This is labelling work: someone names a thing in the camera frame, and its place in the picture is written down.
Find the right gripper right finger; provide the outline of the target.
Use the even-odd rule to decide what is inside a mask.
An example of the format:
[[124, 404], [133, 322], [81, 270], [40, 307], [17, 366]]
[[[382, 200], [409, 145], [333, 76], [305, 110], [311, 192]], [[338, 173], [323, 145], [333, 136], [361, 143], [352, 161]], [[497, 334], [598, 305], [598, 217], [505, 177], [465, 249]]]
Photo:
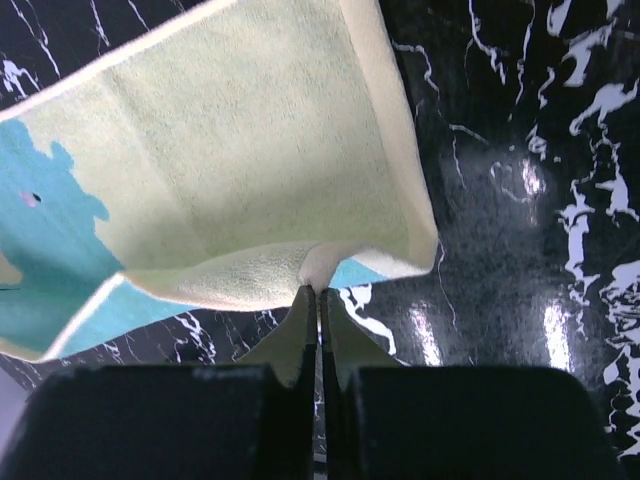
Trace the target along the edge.
[[621, 479], [588, 392], [548, 367], [405, 366], [319, 299], [331, 479]]

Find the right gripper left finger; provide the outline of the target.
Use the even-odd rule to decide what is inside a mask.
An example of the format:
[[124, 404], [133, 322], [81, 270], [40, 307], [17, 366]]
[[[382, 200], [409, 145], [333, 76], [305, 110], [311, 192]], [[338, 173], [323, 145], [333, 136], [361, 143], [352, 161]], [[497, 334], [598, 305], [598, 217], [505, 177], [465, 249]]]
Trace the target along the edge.
[[5, 479], [310, 479], [316, 304], [229, 365], [131, 365], [49, 377], [1, 459]]

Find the yellow and green towel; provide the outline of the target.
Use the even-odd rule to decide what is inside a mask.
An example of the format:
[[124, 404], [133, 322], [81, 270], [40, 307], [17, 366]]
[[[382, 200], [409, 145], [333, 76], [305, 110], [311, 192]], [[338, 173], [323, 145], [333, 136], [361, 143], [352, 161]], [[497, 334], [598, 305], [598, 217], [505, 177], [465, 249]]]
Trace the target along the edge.
[[1, 115], [1, 351], [428, 273], [438, 235], [375, 1], [207, 1]]

